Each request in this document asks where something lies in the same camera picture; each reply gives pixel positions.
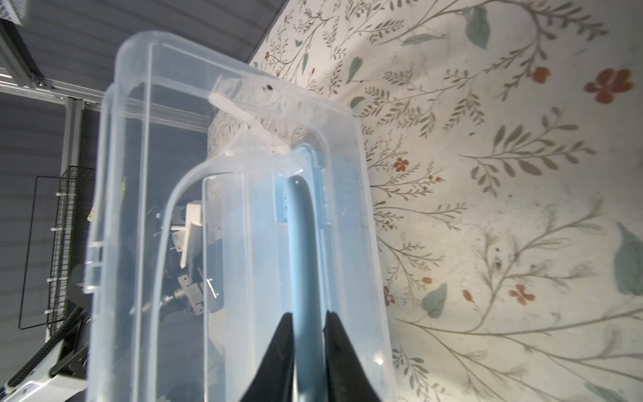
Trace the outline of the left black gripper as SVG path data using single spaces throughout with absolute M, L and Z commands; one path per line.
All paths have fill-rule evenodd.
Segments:
M 193 200 L 172 211 L 164 262 L 160 315 L 192 313 L 202 316 L 224 307 L 220 284 L 222 270 L 210 273 L 204 268 L 204 256 L 221 257 L 219 241 L 204 248 L 202 202 Z

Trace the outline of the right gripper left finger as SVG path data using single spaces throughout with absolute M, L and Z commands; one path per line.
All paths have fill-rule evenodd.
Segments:
M 293 398 L 295 338 L 291 313 L 279 321 L 241 402 L 289 402 Z

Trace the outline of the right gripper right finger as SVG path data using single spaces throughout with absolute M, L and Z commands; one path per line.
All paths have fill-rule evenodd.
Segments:
M 328 400 L 380 402 L 336 313 L 327 311 L 323 335 Z

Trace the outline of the blue plastic tool box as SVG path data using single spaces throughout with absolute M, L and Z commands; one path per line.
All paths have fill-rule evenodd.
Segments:
M 161 401 L 172 211 L 220 218 L 225 399 L 248 389 L 285 313 L 293 399 L 325 400 L 336 313 L 380 401 L 397 397 L 363 135 L 345 106 L 159 31 L 118 50 L 103 100 L 87 400 Z

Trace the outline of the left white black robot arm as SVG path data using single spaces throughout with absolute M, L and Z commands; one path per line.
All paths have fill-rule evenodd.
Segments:
M 200 201 L 179 209 L 182 218 L 172 225 L 169 254 L 163 274 L 160 321 L 165 324 L 168 355 L 159 380 L 165 401 L 223 401 L 224 293 L 221 268 L 220 218 L 203 229 Z M 98 220 L 87 216 L 85 237 L 75 236 L 74 254 L 86 248 L 86 260 L 64 275 L 66 288 L 53 295 L 65 299 L 61 317 L 45 345 L 1 388 L 6 401 L 83 401 L 90 357 L 89 331 L 94 297 L 85 292 L 86 269 L 100 257 L 92 240 Z

